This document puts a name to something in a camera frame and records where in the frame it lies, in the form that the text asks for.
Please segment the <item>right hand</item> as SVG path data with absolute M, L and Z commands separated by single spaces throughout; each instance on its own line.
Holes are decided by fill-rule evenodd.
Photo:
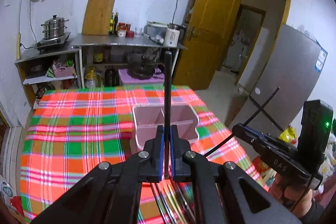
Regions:
M 283 203 L 284 198 L 287 198 L 296 204 L 291 212 L 298 218 L 309 212 L 313 202 L 313 191 L 311 189 L 306 189 L 304 186 L 290 185 L 288 180 L 279 173 L 276 174 L 268 193 L 279 203 Z

